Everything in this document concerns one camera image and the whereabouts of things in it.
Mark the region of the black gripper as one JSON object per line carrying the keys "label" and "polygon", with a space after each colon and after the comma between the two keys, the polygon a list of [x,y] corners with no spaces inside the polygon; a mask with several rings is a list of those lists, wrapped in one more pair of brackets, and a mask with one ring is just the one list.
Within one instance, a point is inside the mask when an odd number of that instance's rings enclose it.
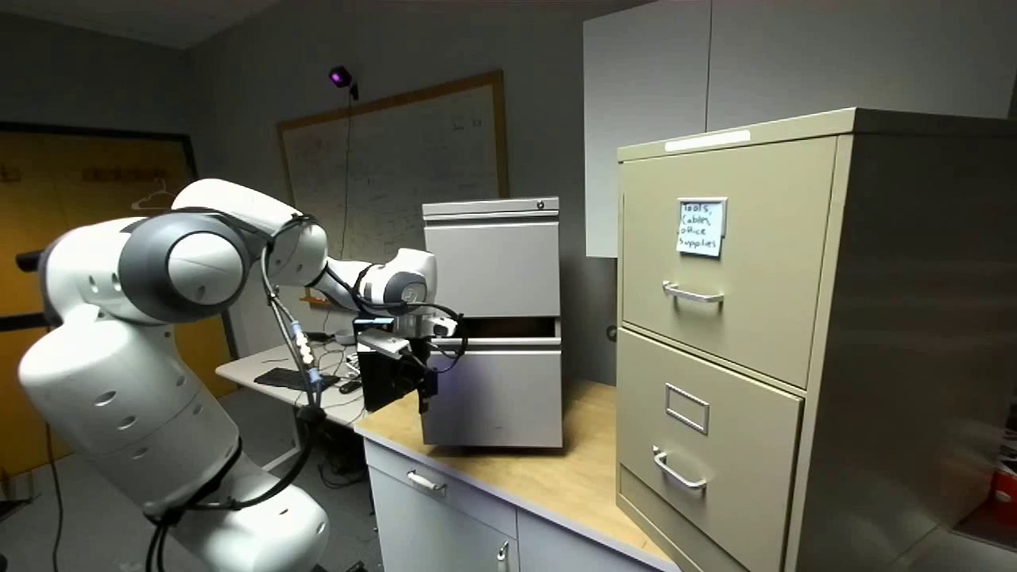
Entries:
{"label": "black gripper", "polygon": [[438,391],[438,373],[429,366],[429,339],[415,337],[400,352],[381,352],[379,345],[356,345],[356,368],[361,380],[364,411],[384,411],[402,395],[415,391],[420,406]]}

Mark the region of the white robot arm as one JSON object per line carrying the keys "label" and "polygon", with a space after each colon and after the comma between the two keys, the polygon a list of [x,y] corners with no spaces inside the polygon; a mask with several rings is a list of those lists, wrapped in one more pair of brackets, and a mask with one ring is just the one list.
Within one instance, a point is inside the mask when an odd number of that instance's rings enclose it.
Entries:
{"label": "white robot arm", "polygon": [[32,406],[149,522],[146,572],[180,543],[209,572],[311,572],[328,511],[256,467],[236,419],[176,345],[180,322],[230,308],[256,279],[305,286],[351,314],[415,314],[436,257],[333,261],[308,213],[196,179],[157,217],[64,232],[39,253],[52,329],[19,360]]}

